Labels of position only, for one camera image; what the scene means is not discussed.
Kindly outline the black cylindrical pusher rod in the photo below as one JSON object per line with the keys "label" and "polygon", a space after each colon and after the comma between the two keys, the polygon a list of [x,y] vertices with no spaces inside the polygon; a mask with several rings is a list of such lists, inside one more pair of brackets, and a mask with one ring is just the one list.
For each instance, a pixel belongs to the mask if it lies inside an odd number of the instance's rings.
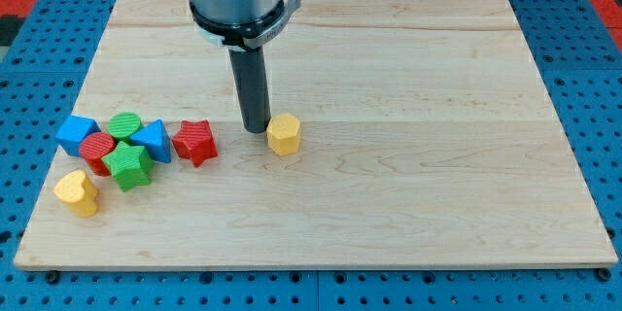
{"label": "black cylindrical pusher rod", "polygon": [[263,50],[229,51],[229,58],[243,125],[251,133],[263,133],[271,118]]}

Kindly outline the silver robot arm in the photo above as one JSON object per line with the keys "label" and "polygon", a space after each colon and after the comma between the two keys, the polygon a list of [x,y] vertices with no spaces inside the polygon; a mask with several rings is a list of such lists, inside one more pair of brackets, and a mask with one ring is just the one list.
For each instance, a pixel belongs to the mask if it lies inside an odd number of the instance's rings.
{"label": "silver robot arm", "polygon": [[198,33],[228,49],[242,122],[263,133],[271,119],[263,46],[275,39],[301,0],[189,0]]}

